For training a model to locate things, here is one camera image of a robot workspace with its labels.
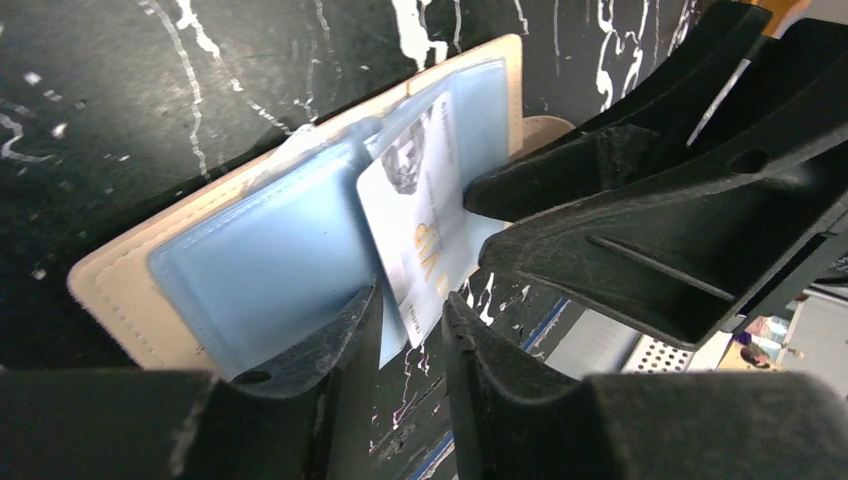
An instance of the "wallet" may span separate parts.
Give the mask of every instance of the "wallet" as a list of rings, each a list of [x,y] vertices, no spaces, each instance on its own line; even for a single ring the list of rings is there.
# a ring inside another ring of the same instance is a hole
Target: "wallet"
[[[379,150],[445,91],[457,100],[457,138],[469,139],[457,144],[463,185],[521,149],[521,41],[508,35],[299,130],[81,260],[69,289],[143,368],[233,378],[268,360],[356,290],[385,282],[356,196],[373,161],[366,144]],[[469,221],[474,252],[504,226]],[[381,366],[406,343],[394,299],[385,302]]]

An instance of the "black mount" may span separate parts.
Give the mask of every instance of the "black mount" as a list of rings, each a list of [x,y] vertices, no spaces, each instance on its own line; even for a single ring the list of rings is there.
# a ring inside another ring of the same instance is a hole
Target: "black mount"
[[[769,41],[768,17],[715,5],[624,100],[475,181],[466,208],[516,222],[480,266],[687,349],[782,311],[848,251],[848,27]]]

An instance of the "blue edge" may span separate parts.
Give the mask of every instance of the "blue edge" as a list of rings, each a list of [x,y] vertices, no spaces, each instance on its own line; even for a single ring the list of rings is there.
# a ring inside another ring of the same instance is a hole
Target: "blue edge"
[[[551,314],[548,316],[547,320],[545,320],[538,327],[536,327],[536,330],[533,330],[533,333],[530,335],[530,337],[527,338],[527,341],[524,342],[524,344],[521,346],[521,348],[525,352],[530,350],[530,346],[533,345],[533,342],[535,342],[536,339],[538,339],[539,336],[542,334],[542,332],[544,332],[545,329],[548,328],[548,325],[550,325],[551,322],[553,322],[554,319],[556,319],[559,316],[560,312],[562,312],[563,308],[565,308],[565,306],[567,304],[568,304],[568,299],[566,299],[566,298],[561,298],[559,300],[559,302],[557,302],[556,306],[554,306],[554,308],[551,310]],[[415,471],[415,473],[413,473],[409,477],[409,479],[410,480],[422,480],[421,477],[424,476],[424,474],[436,462],[436,459],[438,459],[445,452],[445,450],[448,449],[448,447],[451,444],[453,444],[453,432],[448,431],[448,433],[445,435],[445,438],[442,439],[442,441],[439,443],[439,445],[436,447],[436,449],[433,450],[433,453],[431,453],[430,456],[427,457],[427,459],[424,460],[424,462],[421,463],[421,466],[418,468],[418,470]]]

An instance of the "black plastic bracket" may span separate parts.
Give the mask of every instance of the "black plastic bracket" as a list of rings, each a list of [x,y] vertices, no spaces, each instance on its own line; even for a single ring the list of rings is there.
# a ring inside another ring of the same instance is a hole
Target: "black plastic bracket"
[[[233,384],[209,372],[2,372],[0,477],[368,478],[382,309],[379,288],[360,291]]]
[[[681,163],[704,112],[740,62],[759,51],[770,18],[759,7],[717,3],[633,92],[529,157],[475,180],[465,207],[517,222]]]
[[[719,4],[704,21],[756,11]],[[760,51],[691,146],[685,138],[691,122],[678,131],[683,113],[651,116],[666,126],[649,129],[655,134],[646,148],[627,145],[641,145],[647,134],[625,135],[617,151],[635,160],[621,165],[659,166],[659,173],[639,167],[620,188],[598,193],[594,166],[602,143],[595,139],[581,150],[596,136],[588,133],[567,136],[564,145],[529,163],[489,175],[472,185],[466,206],[495,218],[529,216],[489,238],[480,266],[556,288],[688,349],[737,314],[753,319],[782,308],[848,250],[847,79],[848,26],[802,20]],[[669,82],[668,88],[684,89],[684,83]],[[676,105],[690,121],[703,113],[698,98],[697,108]],[[643,112],[671,109],[663,102],[646,101]],[[624,126],[614,128],[647,127],[632,125],[628,112],[621,115]],[[591,164],[594,173],[572,177],[573,168],[583,168],[575,164]],[[537,184],[545,169],[568,175]],[[587,189],[587,182],[595,186]],[[535,192],[544,201],[511,192]],[[502,200],[491,200],[498,196]]]
[[[844,401],[791,373],[602,375],[578,382],[451,294],[442,317],[461,479],[836,478]]]

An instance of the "perforated metal plate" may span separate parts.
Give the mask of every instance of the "perforated metal plate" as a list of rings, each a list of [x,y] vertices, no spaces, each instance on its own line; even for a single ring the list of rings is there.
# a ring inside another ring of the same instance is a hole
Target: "perforated metal plate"
[[[693,355],[693,352],[673,348],[653,337],[642,335],[621,371],[646,374],[685,372]]]

